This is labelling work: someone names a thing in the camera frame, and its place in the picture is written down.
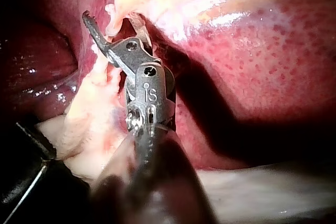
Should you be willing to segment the right arm instrument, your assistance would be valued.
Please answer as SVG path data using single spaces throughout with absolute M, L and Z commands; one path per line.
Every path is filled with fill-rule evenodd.
M 108 59 L 126 74 L 128 130 L 145 124 L 162 124 L 175 130 L 175 80 L 161 59 L 150 55 L 135 37 L 109 46 Z

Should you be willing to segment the right arm instrument jaw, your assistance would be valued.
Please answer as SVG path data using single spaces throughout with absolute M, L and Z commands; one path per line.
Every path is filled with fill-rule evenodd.
M 111 59 L 109 54 L 109 47 L 111 44 L 104 38 L 102 32 L 98 28 L 98 24 L 95 18 L 90 16 L 88 10 L 82 13 L 82 20 L 98 49 L 107 59 Z
M 136 36 L 141 40 L 146 50 L 152 50 L 152 43 L 148 30 L 144 24 L 134 25 Z

